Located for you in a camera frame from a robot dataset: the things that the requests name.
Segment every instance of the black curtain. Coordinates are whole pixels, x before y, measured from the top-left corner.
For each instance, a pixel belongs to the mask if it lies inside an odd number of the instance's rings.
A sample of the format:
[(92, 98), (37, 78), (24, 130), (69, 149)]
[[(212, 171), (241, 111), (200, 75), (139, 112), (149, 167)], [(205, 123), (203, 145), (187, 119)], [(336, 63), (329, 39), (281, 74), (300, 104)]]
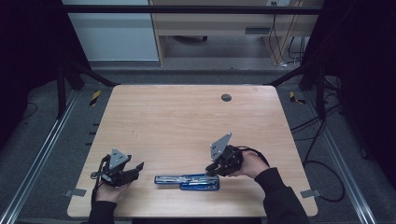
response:
[(0, 1), (0, 148), (21, 120), (29, 91), (55, 80), (61, 62), (91, 69), (67, 13), (40, 9), (46, 4), (62, 0)]
[(393, 0), (328, 0), (325, 7), (338, 12), (319, 16), (304, 63), (318, 57), (314, 52), (327, 39), (317, 66), (340, 77), (342, 105), (361, 146), (396, 188), (396, 5)]

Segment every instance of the metal bracket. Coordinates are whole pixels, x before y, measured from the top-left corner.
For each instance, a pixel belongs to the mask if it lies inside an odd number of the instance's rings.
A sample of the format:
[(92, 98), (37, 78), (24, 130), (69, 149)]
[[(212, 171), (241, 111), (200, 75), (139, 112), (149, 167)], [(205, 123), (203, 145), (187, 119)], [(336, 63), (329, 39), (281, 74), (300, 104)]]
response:
[(300, 192), (301, 196), (303, 198), (310, 198), (310, 197), (318, 197), (321, 196), (321, 193), (318, 189), (308, 189), (308, 190), (303, 190)]
[(110, 164), (108, 165), (108, 168), (111, 170), (114, 167), (117, 167), (128, 160), (129, 158), (126, 155), (118, 151), (116, 148), (113, 148), (113, 150), (111, 151)]
[(232, 133), (227, 133), (226, 135), (221, 137), (218, 141), (210, 145), (210, 151), (211, 151), (210, 155), (212, 161), (215, 161), (223, 153), (232, 135), (233, 135)]

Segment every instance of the black sleeve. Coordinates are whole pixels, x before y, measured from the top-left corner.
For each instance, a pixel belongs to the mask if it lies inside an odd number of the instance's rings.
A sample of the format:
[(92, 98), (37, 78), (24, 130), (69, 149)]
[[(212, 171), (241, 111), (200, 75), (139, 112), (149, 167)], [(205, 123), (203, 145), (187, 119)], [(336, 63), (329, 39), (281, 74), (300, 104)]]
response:
[(114, 209), (117, 204), (105, 201), (98, 201), (92, 204), (90, 213), (90, 224), (108, 223), (114, 224)]
[(276, 168), (261, 172), (254, 180), (265, 192), (263, 201), (269, 223), (309, 223), (303, 206), (291, 187), (286, 187)]

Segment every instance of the wooden table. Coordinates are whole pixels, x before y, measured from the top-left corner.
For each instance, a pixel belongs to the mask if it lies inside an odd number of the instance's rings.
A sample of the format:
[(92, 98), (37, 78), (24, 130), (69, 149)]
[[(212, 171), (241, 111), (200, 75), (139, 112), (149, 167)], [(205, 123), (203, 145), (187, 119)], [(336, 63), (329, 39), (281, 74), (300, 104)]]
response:
[[(232, 96), (230, 102), (221, 95)], [(252, 179), (221, 177), (220, 190), (183, 191), (154, 185), (155, 175), (204, 173), (209, 146), (231, 132), (230, 145), (258, 149), (293, 187), (306, 213), (318, 209), (309, 189), (276, 89), (270, 86), (121, 85), (114, 88), (91, 151), (68, 207), (71, 217), (88, 217), (91, 192), (101, 159), (113, 147), (132, 160), (124, 170), (145, 167), (115, 211), (116, 217), (265, 217), (264, 193)]]

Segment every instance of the hand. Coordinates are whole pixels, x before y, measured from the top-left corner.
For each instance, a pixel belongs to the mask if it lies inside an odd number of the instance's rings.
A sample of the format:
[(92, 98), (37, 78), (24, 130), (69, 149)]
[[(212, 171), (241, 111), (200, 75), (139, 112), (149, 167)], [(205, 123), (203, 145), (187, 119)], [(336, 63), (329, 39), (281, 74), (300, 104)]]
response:
[(117, 203), (121, 194), (128, 189), (131, 183), (114, 188), (103, 182), (99, 183), (100, 187), (96, 192), (96, 201), (107, 201)]
[(243, 151), (242, 155), (244, 162), (241, 169), (228, 176), (247, 175), (250, 178), (255, 178), (259, 173), (270, 168), (255, 152)]

